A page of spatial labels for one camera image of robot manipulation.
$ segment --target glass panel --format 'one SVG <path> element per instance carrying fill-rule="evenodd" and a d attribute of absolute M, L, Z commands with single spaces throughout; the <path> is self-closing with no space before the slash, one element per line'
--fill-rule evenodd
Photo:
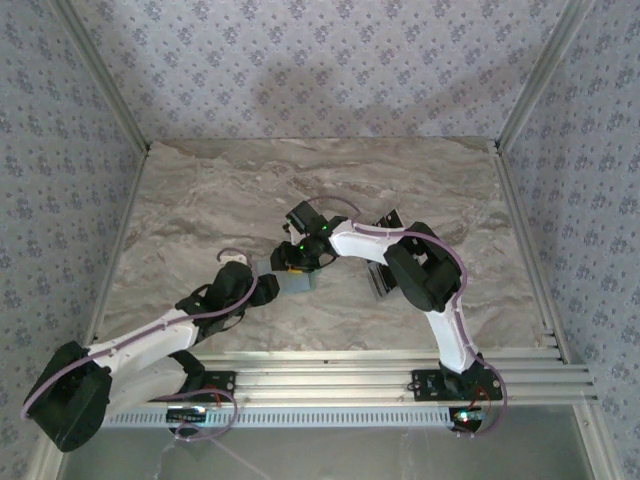
<path fill-rule="evenodd" d="M 244 429 L 216 443 L 164 429 L 103 430 L 59 480 L 593 478 L 571 407 L 514 407 L 487 437 L 444 429 Z"/>

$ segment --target patterned wallpaper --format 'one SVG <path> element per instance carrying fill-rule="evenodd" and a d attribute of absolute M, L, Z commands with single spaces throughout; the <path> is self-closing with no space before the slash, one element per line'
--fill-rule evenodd
<path fill-rule="evenodd" d="M 45 1 L 0 0 L 0 478 L 38 435 L 18 410 L 81 339 L 139 155 Z"/>
<path fill-rule="evenodd" d="M 567 334 L 640 479 L 640 4 L 597 0 L 509 152 Z"/>
<path fill-rule="evenodd" d="M 564 0 L 72 0 L 147 140 L 497 137 Z"/>

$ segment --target gray object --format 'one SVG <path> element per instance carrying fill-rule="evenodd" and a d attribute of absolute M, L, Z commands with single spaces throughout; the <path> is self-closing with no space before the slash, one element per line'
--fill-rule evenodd
<path fill-rule="evenodd" d="M 269 260 L 260 260 L 256 263 L 259 275 L 273 273 L 278 279 L 280 293 L 301 293 L 314 290 L 316 284 L 312 275 L 308 273 L 274 272 L 271 270 Z"/>

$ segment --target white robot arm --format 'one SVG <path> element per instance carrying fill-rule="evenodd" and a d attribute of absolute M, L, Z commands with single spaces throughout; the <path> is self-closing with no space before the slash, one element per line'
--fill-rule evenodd
<path fill-rule="evenodd" d="M 327 221 L 307 202 L 287 219 L 291 241 L 274 250 L 274 271 L 316 270 L 324 254 L 387 265 L 435 334 L 443 388 L 460 394 L 475 385 L 472 377 L 482 369 L 477 361 L 481 357 L 456 304 L 461 262 L 439 246 L 429 227 L 414 223 L 407 229 L 383 229 L 345 217 Z M 221 331 L 228 318 L 269 303 L 278 292 L 275 275 L 256 277 L 250 266 L 228 262 L 212 284 L 198 288 L 150 324 L 86 348 L 70 342 L 58 349 L 25 401 L 24 415 L 34 419 L 60 450 L 70 451 L 88 441 L 110 415 L 200 389 L 203 368 L 186 350 Z"/>

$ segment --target enclosure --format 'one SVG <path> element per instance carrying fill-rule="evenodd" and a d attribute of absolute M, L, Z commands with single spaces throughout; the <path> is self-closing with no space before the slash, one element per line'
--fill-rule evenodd
<path fill-rule="evenodd" d="M 2 475 L 174 478 L 215 461 L 220 478 L 461 478 L 460 448 L 497 478 L 516 454 L 538 476 L 640 478 L 639 8 L 5 1 Z M 237 372 L 249 423 L 216 444 L 174 444 L 157 403 L 65 456 L 20 423 L 58 345 L 157 318 L 211 282 L 224 247 L 268 258 L 285 214 L 327 194 L 366 223 L 423 221 L 464 259 L 470 333 L 513 404 L 495 437 L 459 447 L 453 404 L 413 403 L 435 339 L 398 292 L 375 299 L 358 259 L 194 348 Z"/>

